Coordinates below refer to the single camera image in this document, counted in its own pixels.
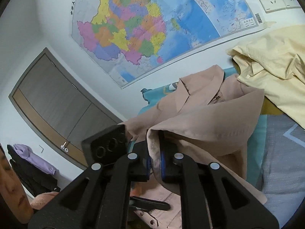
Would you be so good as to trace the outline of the forearm in peach sleeve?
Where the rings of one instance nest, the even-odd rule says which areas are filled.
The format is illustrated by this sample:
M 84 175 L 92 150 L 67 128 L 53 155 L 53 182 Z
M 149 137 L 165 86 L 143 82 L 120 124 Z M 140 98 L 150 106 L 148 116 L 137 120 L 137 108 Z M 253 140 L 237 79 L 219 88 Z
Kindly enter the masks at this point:
M 48 192 L 42 193 L 36 196 L 31 202 L 30 205 L 32 209 L 41 210 L 47 203 L 49 203 L 55 196 L 57 196 L 58 192 Z

